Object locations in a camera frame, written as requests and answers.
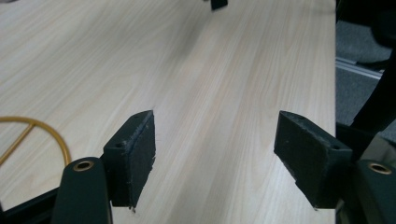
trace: curved yellow tube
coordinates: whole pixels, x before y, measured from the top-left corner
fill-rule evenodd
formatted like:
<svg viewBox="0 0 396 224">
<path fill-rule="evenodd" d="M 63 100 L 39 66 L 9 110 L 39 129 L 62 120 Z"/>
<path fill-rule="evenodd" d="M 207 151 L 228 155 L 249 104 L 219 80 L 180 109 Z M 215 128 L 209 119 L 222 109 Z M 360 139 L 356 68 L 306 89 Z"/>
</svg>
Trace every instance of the curved yellow tube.
<svg viewBox="0 0 396 224">
<path fill-rule="evenodd" d="M 22 122 L 22 123 L 28 123 L 29 125 L 26 127 L 26 129 L 21 133 L 21 135 L 18 137 L 17 140 L 7 149 L 7 151 L 0 157 L 0 166 L 7 160 L 7 158 L 12 154 L 12 152 L 15 151 L 15 149 L 18 147 L 18 145 L 21 143 L 21 141 L 26 137 L 27 134 L 29 134 L 30 131 L 35 126 L 38 126 L 42 128 L 43 130 L 47 131 L 52 137 L 55 138 L 56 142 L 58 143 L 59 147 L 61 148 L 62 154 L 64 155 L 64 166 L 70 163 L 70 152 L 69 149 L 67 148 L 66 143 L 62 139 L 62 137 L 53 129 L 51 128 L 48 124 L 41 122 L 36 119 L 29 119 L 29 118 L 24 118 L 24 117 L 2 117 L 0 118 L 0 122 Z"/>
</svg>

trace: chair leg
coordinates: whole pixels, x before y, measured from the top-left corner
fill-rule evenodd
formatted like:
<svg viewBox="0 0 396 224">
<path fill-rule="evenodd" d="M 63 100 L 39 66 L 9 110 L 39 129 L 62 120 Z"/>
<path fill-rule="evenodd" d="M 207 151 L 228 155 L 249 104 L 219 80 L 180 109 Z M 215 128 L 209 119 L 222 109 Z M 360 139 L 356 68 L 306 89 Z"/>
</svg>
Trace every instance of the chair leg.
<svg viewBox="0 0 396 224">
<path fill-rule="evenodd" d="M 351 127 L 377 134 L 396 119 L 396 50 L 370 98 L 354 118 Z"/>
</svg>

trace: light wood tabletop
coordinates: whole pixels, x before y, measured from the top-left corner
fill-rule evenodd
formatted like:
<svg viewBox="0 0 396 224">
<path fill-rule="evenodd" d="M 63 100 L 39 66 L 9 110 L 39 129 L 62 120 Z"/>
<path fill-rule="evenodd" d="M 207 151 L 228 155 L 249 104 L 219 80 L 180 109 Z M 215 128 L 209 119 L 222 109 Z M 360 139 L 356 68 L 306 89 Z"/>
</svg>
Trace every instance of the light wood tabletop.
<svg viewBox="0 0 396 224">
<path fill-rule="evenodd" d="M 115 223 L 334 223 L 274 154 L 279 110 L 334 132 L 334 0 L 19 0 L 0 4 L 0 116 L 39 119 L 73 160 L 154 111 L 156 161 Z M 0 152 L 22 124 L 0 124 Z M 34 129 L 0 167 L 9 209 L 57 188 Z"/>
</svg>

